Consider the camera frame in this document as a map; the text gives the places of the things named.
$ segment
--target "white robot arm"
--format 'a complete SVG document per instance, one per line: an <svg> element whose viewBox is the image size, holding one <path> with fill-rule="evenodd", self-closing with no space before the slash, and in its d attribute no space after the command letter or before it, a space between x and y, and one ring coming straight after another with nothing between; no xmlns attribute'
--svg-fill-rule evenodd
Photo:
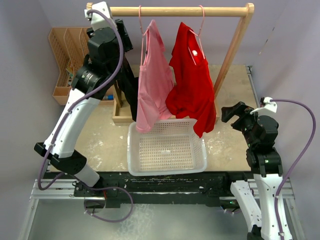
<svg viewBox="0 0 320 240"><path fill-rule="evenodd" d="M282 194L278 196L278 211L283 227L280 233L276 211L276 191L283 180L282 163L273 147L278 135L278 123L271 118L277 112L277 104L270 97L262 99L262 107L253 109L243 102L222 108L223 122L234 115L239 119L231 126L242 132L247 142L246 160L251 167L260 196L259 208L249 183L235 181L230 190L237 199L248 227L248 240L292 240Z"/></svg>
<svg viewBox="0 0 320 240"><path fill-rule="evenodd" d="M100 2L90 7L92 10L85 10L85 15L92 25L92 30L88 33L89 54L84 58L83 66L76 72L67 104L54 130L45 142L37 143L34 149L41 156L48 158L58 170L75 176L89 187L98 187L96 184L100 176L87 164L87 159L75 150L75 145L89 116L103 99L108 88L114 84L114 77L122 67L124 47L109 6ZM114 49L115 38L119 51L113 51L115 55L112 55L110 48ZM125 47L127 51L132 49L132 46ZM114 64L107 64L106 61L114 61Z"/></svg>

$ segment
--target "pink hanger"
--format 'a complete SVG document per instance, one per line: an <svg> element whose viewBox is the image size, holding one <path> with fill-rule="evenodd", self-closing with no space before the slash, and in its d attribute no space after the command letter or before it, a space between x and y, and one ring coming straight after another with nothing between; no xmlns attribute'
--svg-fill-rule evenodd
<svg viewBox="0 0 320 240"><path fill-rule="evenodd" d="M205 9L204 9L204 7L203 7L202 5L199 5L199 7L201 7L201 9L202 9L202 23L201 23L201 26L200 26L200 29L199 29L199 33L196 34L196 33L195 33L194 31L192 31L191 29L190 29L190 32L193 33L194 35L196 35L196 36L199 38L199 43L200 43L200 48L201 48L202 56L203 56L203 59L205 59L206 57L205 57L204 50L203 50L203 48L202 48L201 38L200 38L201 31L202 31L202 27L203 27L204 22L205 22Z"/></svg>
<svg viewBox="0 0 320 240"><path fill-rule="evenodd" d="M141 20L141 5L139 5L139 22L140 22L140 30L142 34L142 46L141 46L141 60L140 60L140 66L142 66L142 59L144 57L144 36L147 33L147 31L144 32L142 29L142 20Z"/></svg>

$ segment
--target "white plastic basket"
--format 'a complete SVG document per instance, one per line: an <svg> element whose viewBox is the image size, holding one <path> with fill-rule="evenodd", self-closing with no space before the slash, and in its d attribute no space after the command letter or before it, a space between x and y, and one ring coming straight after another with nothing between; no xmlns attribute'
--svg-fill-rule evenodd
<svg viewBox="0 0 320 240"><path fill-rule="evenodd" d="M195 119L158 121L148 133L129 126L127 162L133 176L203 172L207 168L205 141L194 132Z"/></svg>

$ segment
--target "white wall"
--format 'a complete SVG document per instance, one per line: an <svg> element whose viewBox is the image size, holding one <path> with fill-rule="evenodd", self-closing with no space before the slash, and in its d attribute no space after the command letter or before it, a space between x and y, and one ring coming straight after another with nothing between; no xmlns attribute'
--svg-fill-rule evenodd
<svg viewBox="0 0 320 240"><path fill-rule="evenodd" d="M259 97L293 99L307 104L319 122L319 76L320 2L292 0L253 65L254 86ZM312 121L302 107L288 103L279 103L278 107L276 146L287 171L309 139ZM320 239L319 145L317 130L291 176L299 216L309 240Z"/></svg>
<svg viewBox="0 0 320 240"><path fill-rule="evenodd" d="M39 0L53 27L88 26L84 9L88 0ZM255 13L234 59L234 64L252 65L271 33L288 0L106 0L110 6L159 6L159 7L244 7L247 2L255 4ZM137 17L123 17L134 50L127 54L131 64L140 63L141 32ZM180 22L192 27L196 32L201 25L200 17L143 17L145 30L151 19L155 19L166 47L166 57L171 58ZM227 53L238 18L207 17L202 30L202 43L208 62L221 64Z"/></svg>
<svg viewBox="0 0 320 240"><path fill-rule="evenodd" d="M59 117L50 29L37 0L0 1L0 239L19 236L41 163L33 147Z"/></svg>

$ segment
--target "clothes rack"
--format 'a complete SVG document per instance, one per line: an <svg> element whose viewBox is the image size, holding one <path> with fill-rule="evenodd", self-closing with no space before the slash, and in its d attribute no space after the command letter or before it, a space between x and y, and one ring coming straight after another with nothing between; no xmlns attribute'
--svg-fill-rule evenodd
<svg viewBox="0 0 320 240"><path fill-rule="evenodd" d="M111 7L111 12L114 17L138 17L138 6L114 6ZM244 7L204 7L206 17L238 17L240 18L238 25L233 34L228 51L223 60L220 72L214 83L214 93L217 97L221 86L226 78L228 70L233 62L238 51L240 43L246 33L248 25L254 14L255 6L253 3L247 3ZM202 9L195 7L141 7L142 17L201 17ZM120 91L114 91L114 94L119 94ZM116 96L114 101L114 109L112 119L115 123L132 122L130 116L118 116L119 107L121 107L121 96Z"/></svg>

